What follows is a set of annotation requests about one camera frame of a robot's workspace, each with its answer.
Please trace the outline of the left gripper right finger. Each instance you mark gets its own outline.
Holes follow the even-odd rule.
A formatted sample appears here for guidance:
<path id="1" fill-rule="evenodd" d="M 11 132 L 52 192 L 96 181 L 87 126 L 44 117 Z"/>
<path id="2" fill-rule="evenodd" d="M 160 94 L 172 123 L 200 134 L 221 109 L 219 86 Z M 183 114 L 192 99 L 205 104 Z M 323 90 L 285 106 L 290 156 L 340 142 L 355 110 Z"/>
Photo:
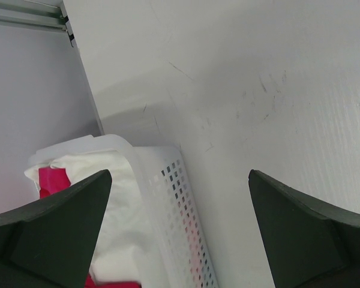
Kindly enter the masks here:
<path id="1" fill-rule="evenodd" d="M 360 214 L 259 170 L 248 184 L 276 287 L 360 287 Z"/>

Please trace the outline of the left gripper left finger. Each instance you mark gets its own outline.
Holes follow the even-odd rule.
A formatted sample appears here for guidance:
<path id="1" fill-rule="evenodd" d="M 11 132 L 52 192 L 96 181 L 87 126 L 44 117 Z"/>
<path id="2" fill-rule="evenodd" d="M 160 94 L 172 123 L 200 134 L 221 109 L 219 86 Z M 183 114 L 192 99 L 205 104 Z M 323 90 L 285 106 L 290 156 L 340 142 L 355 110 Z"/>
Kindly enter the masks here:
<path id="1" fill-rule="evenodd" d="M 73 186 L 0 214 L 0 287 L 84 287 L 112 177 Z"/>

